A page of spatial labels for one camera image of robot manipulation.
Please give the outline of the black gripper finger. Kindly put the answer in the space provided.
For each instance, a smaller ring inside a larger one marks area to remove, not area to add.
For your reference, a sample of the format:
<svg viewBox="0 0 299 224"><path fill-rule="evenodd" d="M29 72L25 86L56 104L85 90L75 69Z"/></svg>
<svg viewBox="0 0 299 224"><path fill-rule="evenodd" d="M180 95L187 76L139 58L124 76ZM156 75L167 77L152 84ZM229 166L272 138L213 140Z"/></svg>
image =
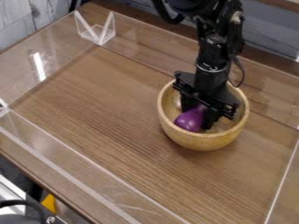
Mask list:
<svg viewBox="0 0 299 224"><path fill-rule="evenodd" d="M192 109L199 103L185 93L181 93L181 111L185 112Z"/></svg>
<svg viewBox="0 0 299 224"><path fill-rule="evenodd" d="M220 105L209 107L204 112L204 121L201 127L205 130L209 130L213 123L220 119L221 116L223 116L223 107Z"/></svg>

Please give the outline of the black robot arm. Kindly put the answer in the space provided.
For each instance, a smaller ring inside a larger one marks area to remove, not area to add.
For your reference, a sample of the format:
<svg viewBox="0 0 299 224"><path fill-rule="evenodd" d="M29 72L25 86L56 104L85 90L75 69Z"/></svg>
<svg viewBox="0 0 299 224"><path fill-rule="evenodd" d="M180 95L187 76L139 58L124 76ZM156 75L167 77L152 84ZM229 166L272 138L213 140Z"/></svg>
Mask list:
<svg viewBox="0 0 299 224"><path fill-rule="evenodd" d="M193 73L173 73L172 88L180 93L181 114L176 124L196 123L208 130L221 117L233 119L240 100L229 79L243 51L243 4L239 0L152 0L157 15L172 25L191 19L196 25L199 54Z"/></svg>

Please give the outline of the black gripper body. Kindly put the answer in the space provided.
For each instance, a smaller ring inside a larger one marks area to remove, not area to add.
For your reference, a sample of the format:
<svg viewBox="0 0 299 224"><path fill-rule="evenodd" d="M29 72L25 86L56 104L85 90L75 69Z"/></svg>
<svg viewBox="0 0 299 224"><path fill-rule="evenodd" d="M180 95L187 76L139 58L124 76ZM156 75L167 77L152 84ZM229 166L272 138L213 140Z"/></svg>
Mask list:
<svg viewBox="0 0 299 224"><path fill-rule="evenodd" d="M232 120L237 114L239 99L228 88L229 66L209 68L196 65L196 72L176 71L172 87L179 93L185 93L207 108L220 105L223 116Z"/></svg>

